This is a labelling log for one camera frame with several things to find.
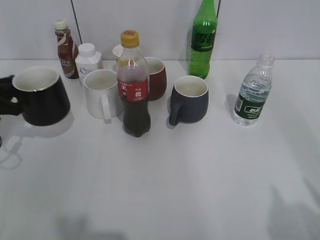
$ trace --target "white wall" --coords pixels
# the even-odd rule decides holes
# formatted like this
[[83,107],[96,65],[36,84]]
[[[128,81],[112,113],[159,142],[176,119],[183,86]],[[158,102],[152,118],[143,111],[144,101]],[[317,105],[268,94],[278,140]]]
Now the white wall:
[[[106,60],[125,29],[139,32],[145,56],[188,59],[201,1],[73,0],[82,41]],[[320,59],[319,9],[320,0],[221,0],[213,59]],[[59,17],[79,42],[70,0],[0,0],[0,59],[56,59]]]
[[222,0],[215,59],[320,59],[320,0]]
[[0,59],[57,59],[58,18],[79,42],[69,0],[0,0]]
[[134,29],[145,56],[185,60],[190,55],[194,17],[202,0],[73,0],[84,43],[112,60],[120,34]]

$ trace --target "green bottle label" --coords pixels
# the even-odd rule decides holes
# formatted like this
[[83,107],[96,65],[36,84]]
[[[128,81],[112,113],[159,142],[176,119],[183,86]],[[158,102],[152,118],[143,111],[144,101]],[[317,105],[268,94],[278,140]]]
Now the green bottle label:
[[206,31],[204,27],[193,27],[191,48],[198,52],[211,51],[214,48],[216,30]]
[[243,96],[239,94],[235,106],[234,111],[240,117],[244,119],[257,119],[260,116],[262,108],[264,107],[266,101],[262,102],[253,102],[246,100]]

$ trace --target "clear plastic bottle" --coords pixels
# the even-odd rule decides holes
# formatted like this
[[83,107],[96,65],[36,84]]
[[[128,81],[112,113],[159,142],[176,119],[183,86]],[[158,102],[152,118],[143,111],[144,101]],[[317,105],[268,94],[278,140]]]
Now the clear plastic bottle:
[[67,21],[64,18],[59,18],[53,23],[58,41],[58,57],[63,73],[68,79],[77,79],[79,75],[75,60],[78,55],[78,47],[71,37]]
[[123,53],[117,62],[119,95],[123,103],[123,128],[135,137],[150,130],[148,111],[149,70],[139,52],[139,35],[134,30],[121,33]]
[[271,90],[274,61],[271,55],[261,55],[256,66],[244,78],[233,110],[236,123],[250,126],[259,119]]
[[192,28],[189,74],[205,79],[210,71],[218,19],[214,0],[203,0]]

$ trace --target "small cup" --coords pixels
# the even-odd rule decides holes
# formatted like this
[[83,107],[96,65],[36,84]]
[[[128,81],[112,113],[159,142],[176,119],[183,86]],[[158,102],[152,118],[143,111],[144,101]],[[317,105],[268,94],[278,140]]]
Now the small cup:
[[176,126],[179,122],[198,122],[206,115],[208,105],[209,88],[206,81],[197,76],[183,76],[174,83],[169,123]]
[[123,110],[114,71],[99,69],[85,76],[85,99],[88,112],[97,119],[111,120]]
[[145,57],[149,70],[149,101],[161,98],[167,89],[167,74],[163,61],[155,57]]
[[120,56],[122,55],[122,52],[123,52],[123,51],[124,51],[124,47],[123,47],[121,44],[115,46],[115,47],[112,49],[112,54],[113,54],[116,62],[119,61],[119,58],[120,58]]

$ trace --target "green bottle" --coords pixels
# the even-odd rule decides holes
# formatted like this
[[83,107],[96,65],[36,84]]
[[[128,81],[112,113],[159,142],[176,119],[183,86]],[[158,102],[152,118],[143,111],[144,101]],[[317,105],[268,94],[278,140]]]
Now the green bottle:
[[205,79],[210,71],[218,19],[215,1],[203,0],[193,21],[189,74]]

